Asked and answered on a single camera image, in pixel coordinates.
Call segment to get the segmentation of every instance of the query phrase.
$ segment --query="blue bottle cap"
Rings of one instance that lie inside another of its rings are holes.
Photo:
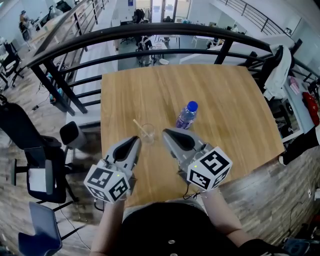
[[[196,112],[198,109],[198,103],[190,101],[186,107],[190,112]]]

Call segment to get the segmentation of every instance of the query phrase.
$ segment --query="blue chair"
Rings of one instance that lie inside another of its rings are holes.
[[[18,234],[19,251],[25,256],[51,256],[62,248],[62,240],[71,236],[82,227],[78,227],[65,236],[61,237],[57,225],[55,211],[66,205],[55,209],[35,202],[29,202],[32,225],[35,235],[25,233]]]

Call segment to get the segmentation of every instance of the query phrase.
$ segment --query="plastic water bottle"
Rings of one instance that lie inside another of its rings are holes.
[[[175,127],[182,129],[189,129],[191,124],[195,121],[197,116],[198,103],[190,101],[188,105],[180,112]]]

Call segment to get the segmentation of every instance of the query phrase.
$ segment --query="person's arm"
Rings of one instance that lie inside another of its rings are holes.
[[[106,256],[116,242],[124,215],[125,201],[107,203],[94,236],[90,256]]]
[[[218,189],[202,192],[205,210],[215,228],[226,235],[237,247],[253,238],[242,230],[238,217],[229,208]]]

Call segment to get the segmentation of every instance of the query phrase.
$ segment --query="clear plastic cup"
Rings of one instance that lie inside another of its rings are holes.
[[[153,144],[155,141],[155,127],[151,123],[145,123],[142,128],[147,134],[142,130],[140,131],[141,141],[146,144]]]

